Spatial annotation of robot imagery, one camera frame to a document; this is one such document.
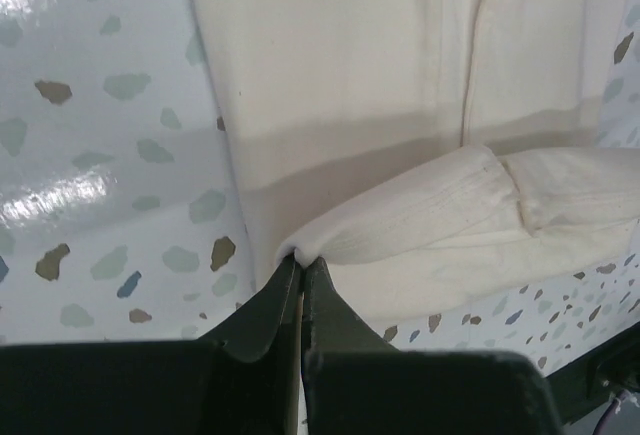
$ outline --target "folded cloth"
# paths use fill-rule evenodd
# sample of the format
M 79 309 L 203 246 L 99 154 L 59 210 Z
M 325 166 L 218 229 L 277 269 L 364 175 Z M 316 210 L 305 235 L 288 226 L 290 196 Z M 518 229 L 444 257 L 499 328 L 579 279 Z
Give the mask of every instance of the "folded cloth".
M 627 249 L 640 217 L 640 150 L 537 149 L 501 161 L 464 147 L 410 170 L 309 222 L 277 261 L 294 252 L 306 266 L 322 256 L 363 318 L 390 320 Z
M 194 5 L 261 287 L 287 236 L 463 138 L 589 142 L 624 0 Z

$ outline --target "wire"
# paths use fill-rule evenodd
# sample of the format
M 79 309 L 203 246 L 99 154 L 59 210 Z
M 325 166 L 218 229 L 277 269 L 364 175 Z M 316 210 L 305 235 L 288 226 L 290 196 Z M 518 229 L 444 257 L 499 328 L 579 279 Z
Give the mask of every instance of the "wire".
M 622 390 L 614 397 L 613 400 L 611 400 L 611 403 L 600 417 L 600 420 L 598 420 L 598 424 L 593 430 L 593 435 L 603 435 L 603 430 L 607 425 L 607 422 L 618 413 L 620 405 L 622 405 L 622 402 L 624 402 L 628 395 L 629 392 L 627 390 Z

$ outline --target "brown speck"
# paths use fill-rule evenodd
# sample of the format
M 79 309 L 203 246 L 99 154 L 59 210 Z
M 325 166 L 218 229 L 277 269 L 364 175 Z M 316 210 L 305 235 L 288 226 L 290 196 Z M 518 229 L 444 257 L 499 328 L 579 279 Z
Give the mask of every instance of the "brown speck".
M 640 298 L 636 300 L 636 303 L 633 304 L 633 307 L 631 307 L 627 313 L 633 312 L 638 305 L 640 305 Z
M 598 316 L 598 313 L 600 312 L 600 308 L 602 308 L 602 305 L 598 305 L 596 309 L 593 312 L 591 312 L 591 315 L 589 315 L 590 322 L 593 322 L 595 318 Z
M 438 329 L 440 320 L 442 320 L 442 315 L 439 313 L 437 315 L 431 315 L 429 317 L 429 333 L 433 333 Z
M 61 243 L 53 250 L 45 252 L 44 256 L 36 263 L 36 273 L 48 281 L 60 278 L 60 262 L 71 253 L 69 245 Z
M 382 339 L 385 342 L 391 342 L 391 340 L 393 340 L 394 338 L 396 338 L 396 335 L 398 334 L 398 326 L 397 325 L 393 325 L 389 328 L 387 328 L 384 331 L 384 335 L 382 336 Z
M 64 83 L 38 80 L 34 85 L 40 92 L 40 95 L 54 105 L 62 105 L 72 96 L 71 87 Z
M 129 312 L 129 321 L 131 323 L 146 323 L 152 318 L 151 315 L 139 308 L 135 308 Z
M 622 61 L 624 56 L 627 54 L 627 50 L 629 50 L 629 45 L 631 45 L 631 40 L 633 40 L 633 32 L 624 37 L 622 41 L 616 47 L 616 50 L 613 52 L 613 64 L 618 64 Z
M 215 272 L 225 266 L 234 253 L 236 253 L 236 244 L 229 237 L 216 240 L 211 252 L 211 270 Z
M 602 273 L 604 275 L 609 275 L 616 269 L 615 263 L 610 263 L 609 265 L 603 265 L 602 267 L 596 268 L 596 272 Z

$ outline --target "blue speck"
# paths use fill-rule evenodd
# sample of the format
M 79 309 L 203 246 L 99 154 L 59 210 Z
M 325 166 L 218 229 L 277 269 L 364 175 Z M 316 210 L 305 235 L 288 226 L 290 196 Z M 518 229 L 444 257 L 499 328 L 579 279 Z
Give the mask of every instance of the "blue speck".
M 140 272 L 134 272 L 127 281 L 118 289 L 118 298 L 127 298 L 138 286 L 138 281 L 142 278 Z
M 516 313 L 507 318 L 505 325 L 513 325 L 515 321 L 520 318 L 520 315 L 522 315 L 522 310 L 518 310 Z
M 0 257 L 0 283 L 4 281 L 4 277 L 7 276 L 7 273 L 9 273 L 9 267 L 4 263 L 4 259 Z

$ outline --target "white speckled table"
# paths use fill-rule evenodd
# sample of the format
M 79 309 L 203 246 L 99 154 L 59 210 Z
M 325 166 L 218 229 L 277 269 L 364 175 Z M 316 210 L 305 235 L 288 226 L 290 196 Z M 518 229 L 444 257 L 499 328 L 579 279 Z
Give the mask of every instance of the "white speckled table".
M 640 146 L 640 0 L 625 13 L 602 146 Z M 252 295 L 189 0 L 0 0 L 0 66 L 0 343 L 193 338 Z M 549 374 L 640 319 L 636 252 L 374 327 Z

